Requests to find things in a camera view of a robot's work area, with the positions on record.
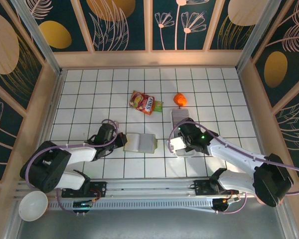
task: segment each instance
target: gray floor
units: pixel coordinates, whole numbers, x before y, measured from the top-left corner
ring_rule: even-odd
[[[249,199],[232,215],[186,209],[107,210],[75,217],[47,212],[23,222],[18,239],[281,239],[276,209]]]

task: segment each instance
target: snack bag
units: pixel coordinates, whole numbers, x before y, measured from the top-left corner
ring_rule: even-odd
[[[129,104],[131,108],[151,115],[154,110],[154,101],[155,98],[153,96],[149,96],[138,91],[133,91]]]

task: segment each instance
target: black bracket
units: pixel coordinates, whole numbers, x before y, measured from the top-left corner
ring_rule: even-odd
[[[62,198],[104,198],[106,184],[106,182],[90,182],[90,188],[86,194],[81,190],[63,189]]]

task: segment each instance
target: yellow circle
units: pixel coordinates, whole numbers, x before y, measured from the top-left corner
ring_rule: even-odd
[[[86,0],[91,11],[105,21],[119,21],[121,16],[114,11],[113,3],[117,9],[121,9],[125,17],[129,17],[135,9],[135,0]]]
[[[0,15],[0,74],[11,73],[19,61],[19,41],[10,23]]]
[[[45,21],[39,28],[47,43],[54,48],[64,49],[72,43],[69,31],[56,21]]]
[[[270,88],[277,87],[285,78],[288,68],[286,56],[279,51],[274,51],[265,63],[265,82]]]
[[[230,0],[228,17],[238,26],[255,25],[264,11],[268,0]]]

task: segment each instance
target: white tile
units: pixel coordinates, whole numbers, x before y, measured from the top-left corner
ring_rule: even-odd
[[[225,79],[238,79],[237,71],[235,67],[221,68]]]
[[[99,70],[98,81],[112,81],[113,70]]]
[[[194,92],[193,82],[191,80],[177,80],[177,88],[179,92]]]
[[[234,120],[230,106],[215,107],[217,121],[232,121]]]
[[[129,80],[130,81],[143,81],[144,80],[144,69],[130,69]]]
[[[218,122],[220,136],[223,138],[235,138],[238,137],[236,125],[233,121]]]
[[[241,92],[243,89],[241,88],[239,80],[225,80],[226,88],[228,92]]]
[[[129,79],[128,69],[115,69],[113,80],[114,81],[127,81]]]
[[[111,96],[111,107],[125,108],[128,105],[128,94],[114,94]]]
[[[174,97],[176,93],[162,93],[162,101],[164,102],[164,107],[178,107],[174,102]]]
[[[110,155],[105,157],[105,159],[109,159],[109,158],[124,158],[123,147],[114,149]]]
[[[126,133],[144,133],[145,125],[144,123],[127,123]]]
[[[225,160],[217,157],[205,157],[206,167],[207,167],[207,176],[211,176],[219,168],[226,168]]]
[[[252,153],[261,153],[256,138],[240,138],[241,146]]]
[[[213,97],[214,106],[229,106],[229,99],[227,93],[211,93]]]
[[[68,70],[65,81],[81,81],[82,70]]]
[[[83,173],[91,179],[101,179],[103,177],[104,159],[98,159],[94,162],[85,162]]]
[[[89,124],[73,124],[70,140],[87,140],[89,136]]]
[[[207,68],[208,79],[223,79],[223,74],[220,68]]]
[[[65,140],[68,141],[70,135],[70,124],[55,124],[53,126],[51,140]]]
[[[139,152],[125,152],[125,158],[145,158],[144,153]]]
[[[156,139],[163,139],[163,123],[146,123],[145,133],[154,134]]]
[[[188,177],[206,177],[206,164],[204,157],[186,158]]]
[[[230,143],[233,143],[234,145],[241,147],[239,138],[224,138]]]
[[[80,82],[65,82],[62,94],[63,95],[76,95],[79,92]]]
[[[214,107],[197,107],[199,121],[216,121]]]
[[[144,113],[136,109],[128,108],[128,123],[143,123]]]
[[[145,114],[145,122],[162,122],[162,112],[152,112],[151,115]]]
[[[162,178],[165,177],[164,158],[146,158],[145,159],[145,177]]]
[[[209,83],[207,80],[194,80],[195,92],[210,92]]]
[[[210,93],[195,93],[197,106],[213,106]]]
[[[161,69],[160,70],[161,80],[176,80],[175,69]]]
[[[90,123],[92,109],[75,109],[73,123]]]
[[[196,106],[196,99],[195,99],[195,94],[194,93],[182,93],[186,100],[187,100],[187,104],[186,106]]]
[[[236,125],[239,137],[256,137],[251,121],[237,121]]]
[[[98,70],[84,70],[81,81],[96,81]]]
[[[233,106],[235,120],[251,120],[247,106]]]
[[[191,80],[190,68],[177,68],[176,77],[178,80]]]
[[[94,94],[96,82],[81,82],[79,94]]]
[[[104,160],[103,178],[123,178],[124,175],[124,159],[114,158]]]
[[[96,83],[96,94],[110,94],[112,90],[112,81],[98,81]]]
[[[84,165],[84,162],[68,164],[68,165],[66,165],[65,171],[73,172],[73,170],[79,170],[80,172],[83,172],[83,165]]]
[[[92,108],[94,95],[78,95],[75,108]]]
[[[74,109],[58,109],[54,123],[72,123]]]
[[[144,81],[133,81],[129,82],[129,94],[133,91],[144,92]]]
[[[206,68],[191,68],[193,80],[207,80]]]
[[[110,108],[109,119],[117,121],[119,123],[126,122],[126,109],[125,108]]]
[[[171,131],[173,130],[172,123],[171,122],[163,123],[163,125],[164,125],[164,139],[168,139]]]
[[[95,95],[93,108],[108,108],[110,107],[111,95]]]
[[[75,108],[77,95],[62,95],[60,99],[59,109]]]
[[[127,93],[127,92],[128,92],[128,81],[113,81],[112,94]]]
[[[92,124],[90,124],[90,130],[89,130],[89,136],[88,136],[88,138],[92,137],[95,134],[98,134],[101,125],[102,125],[101,122],[100,123],[92,123]]]
[[[160,80],[159,69],[145,69],[145,80]]]
[[[157,140],[157,149],[155,149],[154,153],[146,153],[145,158],[161,158],[164,157],[164,140]]]
[[[161,81],[160,85],[162,93],[177,93],[176,81]]]
[[[246,106],[246,101],[243,93],[233,93],[229,92],[229,100],[232,106]]]
[[[189,117],[192,118],[195,122],[199,121],[196,107],[184,107],[183,109],[188,109]]]
[[[171,122],[171,111],[174,107],[163,107],[163,122]]]
[[[224,80],[210,80],[211,92],[227,92]]]
[[[184,158],[166,158],[166,177],[186,177]]]
[[[92,110],[92,117],[91,117],[91,123],[101,123],[102,120],[109,118],[109,109],[108,108],[102,108],[102,109],[93,109]]]
[[[160,93],[160,81],[145,81],[146,93]]]
[[[208,130],[219,134],[217,122],[200,122],[200,124],[206,127]]]
[[[125,159],[124,178],[144,178],[144,161],[143,158]]]

